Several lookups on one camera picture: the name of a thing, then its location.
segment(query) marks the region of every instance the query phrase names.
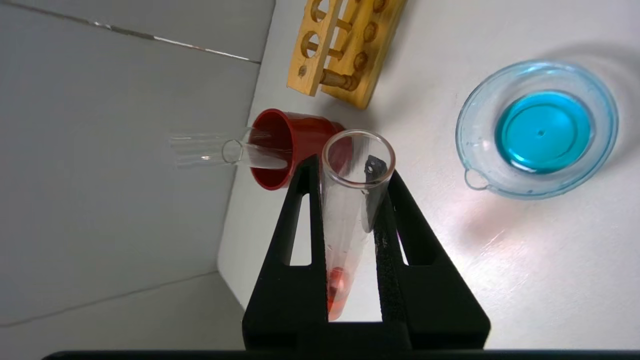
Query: glass test tube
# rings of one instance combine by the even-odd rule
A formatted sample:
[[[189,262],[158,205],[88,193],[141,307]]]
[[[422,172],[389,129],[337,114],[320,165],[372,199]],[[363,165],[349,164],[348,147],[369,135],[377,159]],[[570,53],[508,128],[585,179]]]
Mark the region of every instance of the glass test tube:
[[[246,165],[253,168],[282,169],[291,161],[291,151],[273,149],[249,143],[245,138],[251,130],[252,140],[269,138],[268,133],[255,129],[243,131],[241,139],[230,134],[193,133],[171,136],[169,143],[179,168],[215,165]]]
[[[395,167],[391,145],[370,131],[343,131],[324,146],[321,196],[329,320],[342,314]]]

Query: glass petri dish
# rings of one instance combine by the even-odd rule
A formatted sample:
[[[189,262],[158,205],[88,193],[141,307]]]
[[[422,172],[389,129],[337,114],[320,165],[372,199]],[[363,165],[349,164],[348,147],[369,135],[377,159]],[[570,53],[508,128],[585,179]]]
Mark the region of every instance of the glass petri dish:
[[[580,66],[531,60],[494,73],[469,95],[456,148],[465,181],[515,199],[545,199],[588,180],[613,150],[618,111]]]

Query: gray wall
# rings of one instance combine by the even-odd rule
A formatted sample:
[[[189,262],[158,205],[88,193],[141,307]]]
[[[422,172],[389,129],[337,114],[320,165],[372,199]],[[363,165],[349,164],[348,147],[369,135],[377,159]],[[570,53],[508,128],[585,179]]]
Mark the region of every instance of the gray wall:
[[[23,3],[253,60],[262,57],[273,12],[273,1],[252,0]],[[167,312],[189,327],[181,311],[206,313],[216,294],[230,296],[220,279],[189,279],[217,277],[234,169],[178,171],[167,138],[245,126],[259,65],[5,4],[0,49],[0,358],[224,345],[209,341],[215,330],[189,339],[205,333],[204,320],[184,331],[160,320]],[[157,294],[99,310],[181,281],[209,291],[212,305]],[[138,330],[156,335],[115,330],[137,322],[141,304],[151,302]],[[76,326],[82,336],[74,342]],[[171,334],[174,342],[160,341]]]

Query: red solution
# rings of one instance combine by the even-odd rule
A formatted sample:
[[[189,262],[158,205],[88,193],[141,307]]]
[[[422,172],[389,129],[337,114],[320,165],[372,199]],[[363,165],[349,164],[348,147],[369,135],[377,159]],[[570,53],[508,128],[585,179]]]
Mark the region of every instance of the red solution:
[[[253,178],[267,190],[287,187],[298,164],[311,155],[320,156],[327,140],[344,130],[342,125],[323,117],[288,113],[278,109],[264,110],[252,127],[270,136],[251,134],[249,143],[291,151],[291,161],[285,169],[251,168]]]
[[[341,267],[332,268],[327,275],[326,284],[326,308],[329,312],[329,321],[334,321],[342,315],[351,290],[349,275]]]

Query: blue solution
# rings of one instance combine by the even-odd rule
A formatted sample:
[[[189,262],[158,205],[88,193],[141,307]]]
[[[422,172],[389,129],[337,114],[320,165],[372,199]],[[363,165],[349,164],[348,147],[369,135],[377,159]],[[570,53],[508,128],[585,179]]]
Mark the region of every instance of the blue solution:
[[[589,147],[591,112],[565,92],[534,92],[502,112],[495,142],[500,155],[516,168],[537,174],[562,170]]]

